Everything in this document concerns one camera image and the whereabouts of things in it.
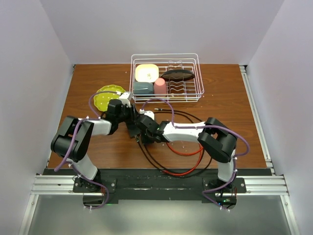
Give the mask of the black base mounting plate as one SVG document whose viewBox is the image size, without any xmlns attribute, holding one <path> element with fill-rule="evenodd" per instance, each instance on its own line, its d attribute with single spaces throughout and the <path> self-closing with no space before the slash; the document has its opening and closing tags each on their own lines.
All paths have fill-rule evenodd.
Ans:
<svg viewBox="0 0 313 235">
<path fill-rule="evenodd" d="M 194 176 L 176 178 L 156 169 L 102 169 L 101 182 L 109 192 L 109 203 L 120 200 L 179 200 L 216 201 L 219 206 L 231 208 L 237 195 L 247 192 L 247 176 L 271 176 L 269 169 L 240 169 L 238 176 L 227 187 L 202 195 L 203 191 L 216 188 L 217 170 L 198 170 Z"/>
</svg>

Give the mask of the yellow square bowl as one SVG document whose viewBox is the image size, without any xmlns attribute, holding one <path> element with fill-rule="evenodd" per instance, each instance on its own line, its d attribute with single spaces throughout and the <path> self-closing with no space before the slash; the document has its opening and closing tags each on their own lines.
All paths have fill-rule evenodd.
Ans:
<svg viewBox="0 0 313 235">
<path fill-rule="evenodd" d="M 135 68 L 137 82 L 154 83 L 159 78 L 159 68 L 155 64 L 140 64 Z"/>
</svg>

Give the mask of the grey-blue cup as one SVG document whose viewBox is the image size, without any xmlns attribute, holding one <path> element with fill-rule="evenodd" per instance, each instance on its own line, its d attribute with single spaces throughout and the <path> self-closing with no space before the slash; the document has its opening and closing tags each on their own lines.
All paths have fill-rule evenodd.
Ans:
<svg viewBox="0 0 313 235">
<path fill-rule="evenodd" d="M 134 82 L 133 84 L 133 94 L 153 94 L 154 93 L 154 85 L 149 82 Z"/>
</svg>

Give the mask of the dark brown oval plate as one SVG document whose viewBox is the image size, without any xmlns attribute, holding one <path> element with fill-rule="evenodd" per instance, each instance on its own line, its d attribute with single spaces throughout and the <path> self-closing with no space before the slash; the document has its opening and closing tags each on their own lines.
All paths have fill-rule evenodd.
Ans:
<svg viewBox="0 0 313 235">
<path fill-rule="evenodd" d="M 195 78 L 195 74 L 190 70 L 169 70 L 161 76 L 165 81 L 188 81 Z"/>
</svg>

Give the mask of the black network switch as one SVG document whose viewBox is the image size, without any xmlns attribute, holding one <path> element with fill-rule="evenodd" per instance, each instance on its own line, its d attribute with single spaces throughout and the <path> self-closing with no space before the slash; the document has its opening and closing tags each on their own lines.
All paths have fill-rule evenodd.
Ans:
<svg viewBox="0 0 313 235">
<path fill-rule="evenodd" d="M 139 136 L 141 133 L 141 130 L 135 121 L 126 122 L 126 127 L 131 139 L 135 138 L 135 136 Z"/>
</svg>

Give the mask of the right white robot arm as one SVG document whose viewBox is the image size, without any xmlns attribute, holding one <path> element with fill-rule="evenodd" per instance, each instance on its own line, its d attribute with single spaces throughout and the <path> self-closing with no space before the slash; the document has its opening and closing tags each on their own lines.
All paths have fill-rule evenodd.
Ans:
<svg viewBox="0 0 313 235">
<path fill-rule="evenodd" d="M 200 144 L 209 156 L 218 162 L 218 187 L 207 192 L 221 190 L 230 192 L 235 187 L 235 151 L 237 138 L 218 121 L 209 118 L 207 122 L 194 124 L 163 121 L 157 123 L 147 115 L 139 115 L 135 121 L 141 135 L 148 143 L 187 141 Z"/>
</svg>

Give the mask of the pink plastic cup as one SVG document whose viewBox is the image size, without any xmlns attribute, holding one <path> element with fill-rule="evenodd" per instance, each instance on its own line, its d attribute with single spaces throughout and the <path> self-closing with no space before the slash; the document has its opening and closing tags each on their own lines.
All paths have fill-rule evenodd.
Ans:
<svg viewBox="0 0 313 235">
<path fill-rule="evenodd" d="M 167 86 L 163 78 L 158 78 L 154 82 L 154 94 L 158 96 L 165 96 L 167 94 Z"/>
</svg>

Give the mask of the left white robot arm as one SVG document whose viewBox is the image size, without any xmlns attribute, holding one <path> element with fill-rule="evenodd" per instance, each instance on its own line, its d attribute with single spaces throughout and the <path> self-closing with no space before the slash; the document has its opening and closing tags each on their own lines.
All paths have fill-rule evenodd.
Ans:
<svg viewBox="0 0 313 235">
<path fill-rule="evenodd" d="M 104 191 L 101 173 L 87 154 L 90 139 L 92 136 L 112 135 L 122 122 L 134 123 L 135 114 L 130 98 L 118 98 L 109 101 L 104 117 L 67 116 L 50 145 L 51 151 L 62 158 L 54 171 L 59 171 L 63 165 L 69 163 L 82 178 L 81 182 L 87 190 Z"/>
</svg>

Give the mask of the green scalloped plate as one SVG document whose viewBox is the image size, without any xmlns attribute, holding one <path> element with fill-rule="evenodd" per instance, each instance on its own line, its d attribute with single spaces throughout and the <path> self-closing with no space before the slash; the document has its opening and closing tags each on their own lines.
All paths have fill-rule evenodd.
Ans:
<svg viewBox="0 0 313 235">
<path fill-rule="evenodd" d="M 100 88 L 96 93 L 100 93 L 98 95 L 95 95 L 93 98 L 93 102 L 95 107 L 101 111 L 107 111 L 107 107 L 109 104 L 109 101 L 111 99 L 117 99 L 120 97 L 120 94 L 112 93 L 112 92 L 118 92 L 118 93 L 124 93 L 125 90 L 118 85 L 106 85 L 102 88 Z"/>
</svg>

